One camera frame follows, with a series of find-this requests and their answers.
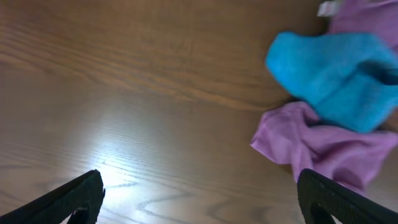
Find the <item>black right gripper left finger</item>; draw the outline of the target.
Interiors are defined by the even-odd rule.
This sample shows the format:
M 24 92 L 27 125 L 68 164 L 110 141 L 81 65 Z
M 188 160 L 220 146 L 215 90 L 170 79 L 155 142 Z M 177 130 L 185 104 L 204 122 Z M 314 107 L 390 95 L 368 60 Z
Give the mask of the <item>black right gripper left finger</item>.
M 105 196 L 101 174 L 90 170 L 1 216 L 1 224 L 95 224 Z

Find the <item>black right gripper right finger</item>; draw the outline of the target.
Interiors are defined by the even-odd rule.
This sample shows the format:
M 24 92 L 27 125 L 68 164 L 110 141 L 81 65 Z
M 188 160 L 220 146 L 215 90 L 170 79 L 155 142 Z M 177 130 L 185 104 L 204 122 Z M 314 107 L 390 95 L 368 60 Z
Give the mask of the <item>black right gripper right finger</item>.
M 397 224 L 397 213 L 311 170 L 301 171 L 298 202 L 306 224 Z

